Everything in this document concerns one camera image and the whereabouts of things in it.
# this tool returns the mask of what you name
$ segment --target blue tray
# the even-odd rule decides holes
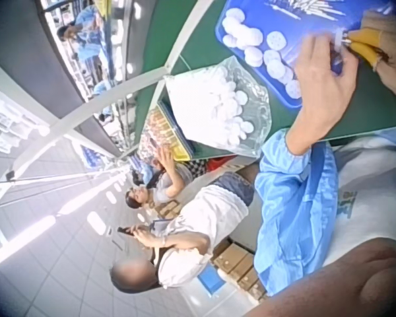
[[[375,9],[379,12],[384,12],[391,8],[391,1],[389,0],[345,0],[344,2],[332,2],[331,4],[334,9],[342,11],[346,16],[329,13],[330,16],[338,19],[338,21],[330,21],[325,18],[307,15],[302,11],[291,10],[301,17],[301,20],[296,20],[280,11],[275,11],[268,5],[269,3],[276,4],[286,9],[287,2],[288,1],[285,0],[227,0],[216,25],[217,40],[222,43],[223,36],[226,35],[222,26],[226,11],[231,8],[241,8],[246,16],[244,24],[252,28],[258,28],[264,34],[264,41],[258,47],[261,51],[264,52],[269,49],[265,40],[268,33],[280,31],[284,34],[288,43],[286,47],[280,51],[280,54],[285,64],[294,67],[294,63],[299,54],[301,38],[305,34],[310,32],[320,33],[323,31],[334,33],[338,28],[354,30],[359,28],[362,14],[366,9]],[[244,51],[238,48],[230,48],[230,50],[240,59],[245,59]],[[254,69],[264,80],[267,87],[272,88],[286,107],[301,107],[302,99],[293,99],[289,97],[284,85],[269,76],[264,64]]]

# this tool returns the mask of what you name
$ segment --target white shirt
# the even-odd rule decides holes
[[[179,287],[198,276],[211,259],[214,247],[247,215],[248,208],[237,195],[216,185],[204,187],[168,224],[162,235],[200,232],[210,238],[209,250],[201,255],[196,248],[169,249],[158,269],[160,284],[163,287]]]
[[[396,240],[396,147],[363,137],[335,152],[339,202],[324,265],[373,238]]]

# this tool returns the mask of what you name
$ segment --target checkered cloth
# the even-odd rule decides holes
[[[188,162],[181,162],[192,173],[192,178],[196,179],[207,173],[207,164],[209,160],[190,160]]]

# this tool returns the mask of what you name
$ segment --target smartphone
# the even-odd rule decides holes
[[[133,236],[133,233],[130,231],[130,229],[131,227],[126,227],[126,228],[119,227],[117,228],[117,231],[120,233],[127,234],[128,236]]]

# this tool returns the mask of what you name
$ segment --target light blue sleeve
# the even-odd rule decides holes
[[[89,5],[83,9],[76,17],[76,24],[91,23],[95,19],[95,14],[98,13],[98,9],[95,5]]]
[[[254,267],[269,295],[321,267],[337,212],[338,176],[326,142],[292,155],[286,130],[263,146],[255,188],[263,200]]]

